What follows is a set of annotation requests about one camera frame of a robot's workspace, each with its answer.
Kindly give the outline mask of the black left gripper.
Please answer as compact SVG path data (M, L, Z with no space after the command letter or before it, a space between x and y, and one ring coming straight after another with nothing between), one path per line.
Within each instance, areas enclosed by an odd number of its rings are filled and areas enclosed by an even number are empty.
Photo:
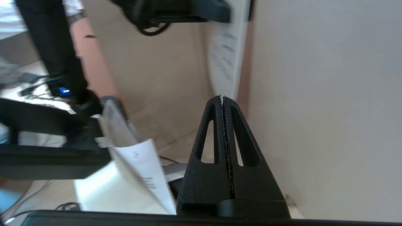
M230 23L231 6L225 0L110 0L129 22L139 28L170 23L168 17L193 15L219 23Z

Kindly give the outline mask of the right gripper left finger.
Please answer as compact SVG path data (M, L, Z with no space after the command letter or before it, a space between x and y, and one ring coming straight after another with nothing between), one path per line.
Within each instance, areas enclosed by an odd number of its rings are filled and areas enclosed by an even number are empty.
M202 162L209 123L213 122L214 163ZM221 100L208 100L177 197L178 216L217 217L219 203L230 199Z

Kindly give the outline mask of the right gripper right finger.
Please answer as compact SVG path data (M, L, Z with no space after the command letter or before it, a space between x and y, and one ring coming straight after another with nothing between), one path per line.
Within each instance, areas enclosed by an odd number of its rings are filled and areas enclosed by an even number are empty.
M231 189L231 198L223 201L223 216L290 219L285 198L239 105L226 96L223 122Z

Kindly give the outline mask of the blue and white door hanger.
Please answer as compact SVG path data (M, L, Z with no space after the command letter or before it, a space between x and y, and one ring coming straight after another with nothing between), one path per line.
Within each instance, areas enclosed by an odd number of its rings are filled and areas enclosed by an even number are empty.
M247 40L249 0L227 0L230 23L209 22L207 65L215 95L236 100Z

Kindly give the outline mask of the white room door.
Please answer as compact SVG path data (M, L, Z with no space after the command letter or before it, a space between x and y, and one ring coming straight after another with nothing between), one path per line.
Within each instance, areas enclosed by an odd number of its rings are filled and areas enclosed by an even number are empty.
M402 222L402 0L259 0L249 124L305 218Z

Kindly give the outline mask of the black upright column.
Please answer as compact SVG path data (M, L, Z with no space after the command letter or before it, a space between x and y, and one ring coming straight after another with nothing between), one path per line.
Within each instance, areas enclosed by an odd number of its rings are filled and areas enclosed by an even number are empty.
M63 99L78 114L90 117L102 113L100 100L89 89L76 55L63 0L14 1L49 73L46 84L52 96ZM58 87L69 89L72 96L60 96Z

